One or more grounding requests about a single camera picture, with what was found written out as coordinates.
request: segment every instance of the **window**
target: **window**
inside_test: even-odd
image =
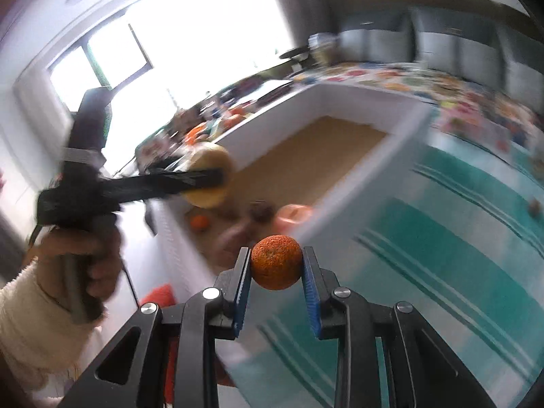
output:
[[[118,86],[104,149],[115,173],[178,106],[279,63],[293,47],[276,0],[140,0],[82,37],[51,67],[67,109]]]

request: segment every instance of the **cream sweater sleeve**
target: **cream sweater sleeve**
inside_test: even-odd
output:
[[[38,286],[35,271],[32,263],[0,290],[0,350],[26,391],[74,364],[94,326],[73,324]]]

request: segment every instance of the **hand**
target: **hand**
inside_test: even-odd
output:
[[[115,227],[108,240],[100,241],[91,233],[80,230],[56,229],[48,233],[39,246],[34,246],[27,257],[37,259],[37,283],[59,305],[69,308],[59,255],[101,256],[90,268],[91,281],[87,293],[101,301],[111,297],[122,269],[119,253],[121,234]]]

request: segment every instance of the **metal bolt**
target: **metal bolt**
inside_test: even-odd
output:
[[[401,313],[411,313],[413,311],[413,305],[410,304],[410,302],[402,301],[396,304],[396,309],[398,309]]]
[[[352,291],[347,287],[338,287],[333,291],[338,298],[348,298]]]
[[[202,292],[202,296],[204,296],[205,299],[209,299],[209,300],[215,299],[220,294],[221,294],[221,291],[219,291],[217,288],[214,288],[214,287],[206,288],[206,290]]]
[[[157,304],[154,304],[153,302],[148,302],[147,304],[143,304],[141,306],[140,311],[145,315],[151,315],[152,313],[157,311],[157,308]]]

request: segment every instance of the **gray chair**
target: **gray chair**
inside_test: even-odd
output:
[[[506,26],[498,34],[506,62],[504,93],[544,114],[544,45]]]
[[[492,20],[447,9],[412,9],[418,59],[431,69],[500,89],[502,56]]]
[[[341,22],[339,53],[343,61],[412,61],[413,34],[409,12],[368,11],[346,17]]]

